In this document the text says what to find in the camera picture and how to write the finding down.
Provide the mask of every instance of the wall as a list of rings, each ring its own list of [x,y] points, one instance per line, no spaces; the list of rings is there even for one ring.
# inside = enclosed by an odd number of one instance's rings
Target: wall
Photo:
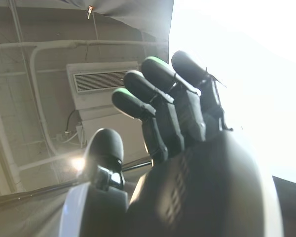
[[[9,11],[0,8],[1,14],[5,15],[0,17],[0,43],[16,42]],[[84,11],[21,8],[19,16],[24,41],[95,39],[93,21],[85,19]],[[101,40],[142,40],[140,31],[117,21],[97,15],[96,22]],[[144,39],[154,40],[147,35]],[[146,55],[158,56],[156,48],[144,49],[142,46],[81,46],[46,50],[39,53],[36,66],[37,70],[45,70],[65,69],[67,63],[141,63],[145,52]],[[19,49],[0,50],[0,73],[7,72],[24,72]],[[56,134],[64,134],[67,117],[74,109],[67,75],[65,71],[38,73],[37,79],[50,134],[54,138]],[[0,112],[18,166],[50,157],[25,75],[0,77]],[[70,123],[71,131],[74,131],[77,121],[78,116],[74,115]],[[63,160],[24,170],[20,175],[25,189],[32,190],[69,180],[73,174],[74,170]]]

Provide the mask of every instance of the air vent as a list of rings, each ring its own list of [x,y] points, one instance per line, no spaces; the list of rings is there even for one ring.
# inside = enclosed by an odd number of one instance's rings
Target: air vent
[[[76,73],[74,83],[78,93],[114,89],[124,86],[123,79],[126,72]]]

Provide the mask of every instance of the black cable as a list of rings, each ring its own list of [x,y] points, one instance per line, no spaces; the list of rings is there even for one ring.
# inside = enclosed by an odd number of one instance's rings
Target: black cable
[[[73,115],[73,113],[74,113],[75,111],[76,111],[76,110],[72,110],[71,113],[69,114],[69,116],[68,116],[68,118],[67,118],[67,125],[66,125],[66,130],[65,130],[65,131],[68,131],[70,118],[71,118],[71,116]]]

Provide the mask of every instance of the ceiling air conditioning unit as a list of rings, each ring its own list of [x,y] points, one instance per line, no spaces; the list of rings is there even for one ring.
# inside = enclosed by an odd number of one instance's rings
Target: ceiling air conditioning unit
[[[67,65],[75,109],[89,141],[100,128],[112,128],[122,137],[126,161],[147,156],[141,123],[117,111],[111,102],[114,89],[124,86],[124,75],[138,70],[137,62],[78,63]]]

